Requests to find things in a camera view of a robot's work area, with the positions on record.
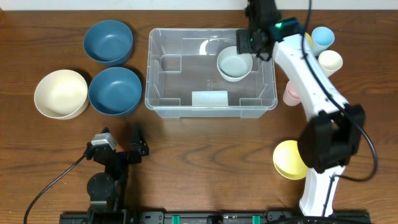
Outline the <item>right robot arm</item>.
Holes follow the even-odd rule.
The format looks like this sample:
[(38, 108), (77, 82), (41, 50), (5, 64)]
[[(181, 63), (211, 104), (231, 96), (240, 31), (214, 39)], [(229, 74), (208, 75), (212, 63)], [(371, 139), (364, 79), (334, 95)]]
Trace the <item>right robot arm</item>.
[(307, 166), (299, 207), (308, 217), (330, 217), (338, 180), (358, 151), (365, 119), (361, 105), (351, 106), (324, 74), (295, 18), (251, 22), (236, 31), (239, 54), (268, 54), (292, 82), (307, 117), (298, 151)]

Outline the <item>pink cup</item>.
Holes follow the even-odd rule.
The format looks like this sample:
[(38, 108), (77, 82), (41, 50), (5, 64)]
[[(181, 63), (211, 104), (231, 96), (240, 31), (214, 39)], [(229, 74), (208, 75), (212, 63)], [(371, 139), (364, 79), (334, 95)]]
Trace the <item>pink cup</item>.
[(293, 83), (291, 81), (287, 82), (286, 88), (283, 94), (283, 101), (288, 106), (297, 106), (301, 103), (301, 100), (294, 89)]

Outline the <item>small white bowl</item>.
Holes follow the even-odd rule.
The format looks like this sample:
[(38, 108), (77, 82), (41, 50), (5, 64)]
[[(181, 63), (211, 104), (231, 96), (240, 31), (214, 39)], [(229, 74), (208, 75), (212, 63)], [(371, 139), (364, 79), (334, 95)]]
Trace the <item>small white bowl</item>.
[(220, 75), (229, 82), (239, 82), (243, 78), (249, 75), (251, 72), (250, 70), (245, 70), (243, 68), (239, 68), (237, 70), (234, 69), (227, 69), (227, 71), (219, 68), (218, 69)]

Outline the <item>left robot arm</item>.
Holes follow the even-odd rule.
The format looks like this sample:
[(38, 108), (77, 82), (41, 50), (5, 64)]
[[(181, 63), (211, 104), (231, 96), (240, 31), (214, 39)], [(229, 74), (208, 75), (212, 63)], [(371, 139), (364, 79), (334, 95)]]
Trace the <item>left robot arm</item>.
[(93, 175), (87, 183), (88, 223), (134, 222), (131, 213), (123, 207), (129, 166), (141, 163), (142, 157), (149, 155), (149, 147), (139, 124), (129, 143), (130, 150), (118, 152), (116, 145), (108, 128), (87, 143), (86, 158), (104, 166), (104, 172)]

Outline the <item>small grey bowl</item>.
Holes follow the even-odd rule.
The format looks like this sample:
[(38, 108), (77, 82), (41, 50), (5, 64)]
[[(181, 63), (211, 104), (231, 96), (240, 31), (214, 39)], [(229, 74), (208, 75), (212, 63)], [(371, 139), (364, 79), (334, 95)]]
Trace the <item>small grey bowl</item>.
[(225, 71), (227, 69), (237, 70), (243, 68), (245, 70), (252, 70), (253, 59), (251, 54), (238, 54), (237, 47), (231, 46), (223, 49), (216, 61), (217, 68)]

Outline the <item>cream cup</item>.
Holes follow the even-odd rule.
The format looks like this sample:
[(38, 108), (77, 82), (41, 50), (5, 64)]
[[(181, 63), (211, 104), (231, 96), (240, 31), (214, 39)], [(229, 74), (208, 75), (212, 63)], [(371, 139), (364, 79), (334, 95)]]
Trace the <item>cream cup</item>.
[(338, 52), (326, 50), (318, 56), (318, 63), (324, 74), (330, 77), (343, 66), (343, 58)]

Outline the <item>small yellow bowl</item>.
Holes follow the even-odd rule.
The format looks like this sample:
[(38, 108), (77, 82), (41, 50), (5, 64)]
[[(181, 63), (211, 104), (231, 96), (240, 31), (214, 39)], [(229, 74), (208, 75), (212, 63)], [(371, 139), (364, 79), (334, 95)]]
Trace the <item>small yellow bowl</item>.
[(277, 172), (287, 179), (300, 180), (307, 175), (307, 166), (300, 157), (295, 140), (286, 140), (276, 146), (273, 163)]

